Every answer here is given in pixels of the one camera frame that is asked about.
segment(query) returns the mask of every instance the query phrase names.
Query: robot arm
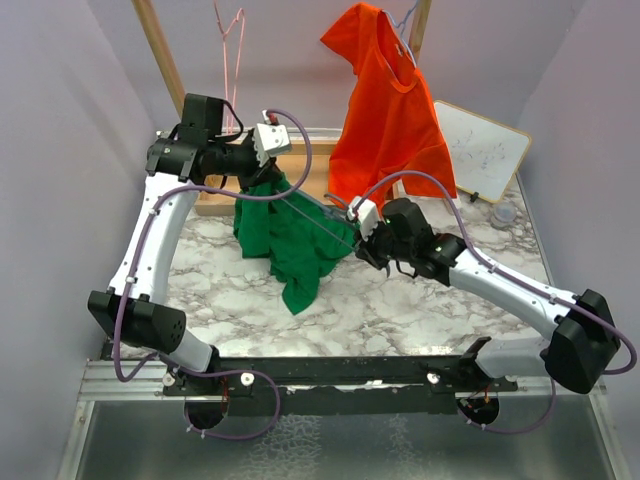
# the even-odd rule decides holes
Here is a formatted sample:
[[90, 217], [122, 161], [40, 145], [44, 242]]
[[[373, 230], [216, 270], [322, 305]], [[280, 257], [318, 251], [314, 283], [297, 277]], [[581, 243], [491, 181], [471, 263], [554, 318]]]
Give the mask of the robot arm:
[[203, 185], [207, 175], [237, 176], [240, 184], [248, 187], [278, 174], [275, 157], [291, 149], [286, 127], [263, 113], [264, 122], [250, 131], [241, 144], [231, 143], [239, 135], [220, 136], [226, 103], [187, 94], [181, 123], [169, 138], [159, 138], [149, 148], [142, 208], [124, 259], [107, 291], [91, 292], [88, 301], [89, 311], [113, 338], [118, 305], [125, 286], [130, 284], [122, 341], [156, 350], [178, 366], [195, 372], [215, 371], [218, 351], [186, 328], [184, 312], [165, 302], [171, 261], [197, 192], [177, 193], [153, 212], [156, 218], [146, 236], [135, 277], [130, 276], [130, 268], [158, 198], [185, 185]]
[[472, 354], [487, 377], [550, 375], [569, 390], [588, 393], [620, 348], [617, 337], [567, 306], [579, 305], [613, 326], [606, 300], [600, 294], [587, 290], [576, 295], [541, 284], [476, 249], [484, 260], [481, 262], [462, 238], [435, 234], [418, 205], [407, 198], [387, 203], [382, 218], [368, 200], [354, 212], [359, 200], [352, 202], [348, 213], [360, 222], [358, 258], [378, 269], [395, 260], [401, 272], [399, 262], [408, 263], [414, 268], [412, 277], [435, 279], [474, 293], [538, 331], [540, 337], [536, 338], [487, 338], [476, 344], [477, 351]]

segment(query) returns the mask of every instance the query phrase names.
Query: gray floor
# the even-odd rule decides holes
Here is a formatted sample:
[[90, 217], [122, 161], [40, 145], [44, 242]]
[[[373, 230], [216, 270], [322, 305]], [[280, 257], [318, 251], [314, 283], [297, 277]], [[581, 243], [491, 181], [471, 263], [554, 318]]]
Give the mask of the gray floor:
[[[547, 397], [502, 399], [496, 425], [537, 419]], [[227, 419], [228, 432], [263, 419]], [[610, 479], [587, 397], [559, 397], [550, 422], [528, 435], [477, 431], [459, 416], [283, 417], [251, 442], [185, 432], [181, 402], [96, 404], [78, 478], [91, 479]]]

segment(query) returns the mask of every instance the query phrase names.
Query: marble surface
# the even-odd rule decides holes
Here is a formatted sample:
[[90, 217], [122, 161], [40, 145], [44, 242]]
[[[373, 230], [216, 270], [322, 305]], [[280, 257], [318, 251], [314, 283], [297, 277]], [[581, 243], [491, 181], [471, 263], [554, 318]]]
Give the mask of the marble surface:
[[[491, 227], [491, 205], [462, 194], [462, 216], [477, 247], [547, 282], [517, 182], [506, 198], [518, 208], [506, 231]], [[459, 233], [441, 200], [415, 198], [438, 231]], [[233, 217], [191, 213], [173, 260], [168, 305], [187, 312], [196, 336], [223, 356], [429, 355], [461, 353], [479, 336], [535, 335], [526, 324], [473, 294], [435, 281], [375, 270], [351, 255], [321, 282], [315, 302], [293, 316], [267, 259], [242, 259]], [[123, 346], [123, 355], [139, 350]]]

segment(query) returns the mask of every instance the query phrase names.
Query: lavender wall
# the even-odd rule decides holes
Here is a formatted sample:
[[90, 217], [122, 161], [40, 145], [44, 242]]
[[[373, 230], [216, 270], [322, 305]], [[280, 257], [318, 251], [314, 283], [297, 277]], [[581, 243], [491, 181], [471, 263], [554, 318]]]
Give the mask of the lavender wall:
[[[130, 1], [88, 0], [157, 127], [176, 122]], [[153, 1], [187, 91], [224, 95], [212, 0]], [[246, 123], [286, 108], [309, 127], [342, 127], [354, 78], [320, 36], [354, 0], [219, 0], [247, 12], [238, 110]], [[399, 20], [413, 0], [372, 2]], [[513, 124], [584, 0], [433, 2], [420, 67], [434, 98]], [[234, 65], [237, 37], [231, 38]]]
[[[518, 125], [533, 136], [521, 174], [556, 283], [601, 291], [636, 345], [639, 18], [635, 0], [589, 0]], [[626, 360], [620, 353], [615, 363]], [[633, 478], [640, 478], [640, 369], [607, 385]]]
[[0, 2], [0, 477], [55, 478], [153, 129], [84, 0]]

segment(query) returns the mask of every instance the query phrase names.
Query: red t-shirt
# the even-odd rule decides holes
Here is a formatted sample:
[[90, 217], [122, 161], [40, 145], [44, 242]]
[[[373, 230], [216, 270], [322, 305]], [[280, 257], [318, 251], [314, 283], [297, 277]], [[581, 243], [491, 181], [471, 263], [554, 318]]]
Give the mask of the red t-shirt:
[[[453, 167], [429, 88], [382, 10], [351, 7], [322, 42], [343, 56], [358, 77], [342, 136], [329, 163], [329, 191], [347, 202], [399, 170], [419, 170], [456, 196]], [[443, 197], [425, 178], [406, 176], [411, 195]], [[371, 199], [380, 207], [393, 182]]]

